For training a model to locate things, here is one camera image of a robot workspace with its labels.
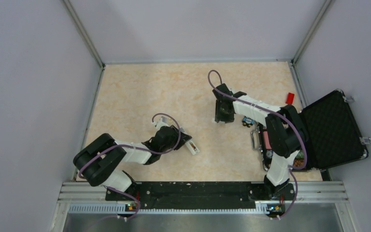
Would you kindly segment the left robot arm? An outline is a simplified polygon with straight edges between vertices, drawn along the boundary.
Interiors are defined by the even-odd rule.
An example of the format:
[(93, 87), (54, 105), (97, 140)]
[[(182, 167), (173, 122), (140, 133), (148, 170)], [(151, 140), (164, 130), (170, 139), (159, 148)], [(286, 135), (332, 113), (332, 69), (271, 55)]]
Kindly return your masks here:
[(142, 143), (115, 140), (104, 133), (81, 150), (73, 159), (79, 177), (91, 186), (105, 186), (117, 190), (124, 200), (134, 197), (134, 180), (117, 167), (122, 162), (150, 165), (162, 155), (175, 151), (192, 140), (192, 136), (180, 128), (159, 126), (156, 134)]

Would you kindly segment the white remote control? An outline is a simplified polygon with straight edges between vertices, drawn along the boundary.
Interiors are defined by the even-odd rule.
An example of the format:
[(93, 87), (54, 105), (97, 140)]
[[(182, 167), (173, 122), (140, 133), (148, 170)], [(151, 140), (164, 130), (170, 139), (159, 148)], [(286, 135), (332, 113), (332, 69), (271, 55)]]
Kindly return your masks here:
[(185, 143), (185, 145), (192, 155), (196, 155), (200, 152), (199, 148), (194, 144), (193, 141), (188, 141)]

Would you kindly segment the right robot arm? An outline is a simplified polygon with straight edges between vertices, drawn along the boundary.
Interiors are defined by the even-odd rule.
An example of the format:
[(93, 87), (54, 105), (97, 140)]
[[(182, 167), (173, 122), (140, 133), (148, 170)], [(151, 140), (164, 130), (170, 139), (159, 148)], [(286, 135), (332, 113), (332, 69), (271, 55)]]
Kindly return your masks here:
[(215, 122), (231, 123), (235, 115), (242, 115), (266, 128), (273, 155), (264, 177), (264, 193), (270, 199), (277, 199), (288, 185), (295, 157), (300, 151), (306, 151), (305, 143), (309, 140), (298, 111), (293, 105), (274, 106), (241, 91), (232, 93), (224, 83), (215, 87), (213, 94)]

